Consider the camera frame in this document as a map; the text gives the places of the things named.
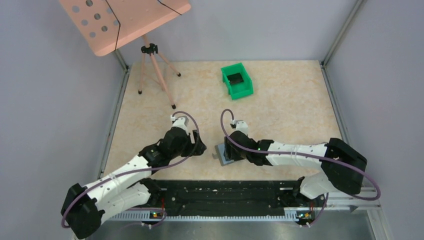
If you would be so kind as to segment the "grey card holder wallet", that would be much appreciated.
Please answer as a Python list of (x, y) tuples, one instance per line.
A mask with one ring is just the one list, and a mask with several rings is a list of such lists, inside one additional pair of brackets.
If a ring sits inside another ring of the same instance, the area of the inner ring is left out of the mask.
[(237, 149), (227, 146), (225, 143), (215, 145), (214, 149), (216, 153), (213, 153), (212, 157), (218, 159), (221, 166), (227, 166), (245, 159)]

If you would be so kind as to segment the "black card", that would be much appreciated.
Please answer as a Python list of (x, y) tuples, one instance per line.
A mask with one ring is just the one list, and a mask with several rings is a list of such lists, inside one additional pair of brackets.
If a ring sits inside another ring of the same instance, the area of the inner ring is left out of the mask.
[(230, 85), (237, 85), (244, 82), (244, 78), (241, 73), (227, 75), (227, 79)]

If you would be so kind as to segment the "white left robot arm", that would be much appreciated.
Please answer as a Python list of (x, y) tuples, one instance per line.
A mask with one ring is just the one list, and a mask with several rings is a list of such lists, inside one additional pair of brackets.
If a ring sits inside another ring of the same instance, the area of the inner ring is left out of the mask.
[(119, 169), (84, 186), (71, 186), (60, 211), (61, 226), (70, 228), (81, 240), (127, 209), (145, 204), (156, 206), (162, 190), (150, 176), (172, 167), (170, 162), (177, 157), (186, 160), (205, 150), (198, 129), (188, 133), (173, 126), (162, 139), (144, 147)]

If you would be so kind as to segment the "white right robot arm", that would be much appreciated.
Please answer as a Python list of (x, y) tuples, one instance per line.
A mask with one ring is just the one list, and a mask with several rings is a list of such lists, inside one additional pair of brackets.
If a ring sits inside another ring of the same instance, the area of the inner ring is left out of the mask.
[(315, 169), (314, 175), (301, 177), (293, 192), (299, 206), (316, 197), (340, 191), (348, 195), (361, 192), (367, 159), (339, 138), (313, 145), (280, 143), (270, 139), (255, 141), (240, 130), (224, 139), (228, 160), (248, 160), (256, 166), (298, 166)]

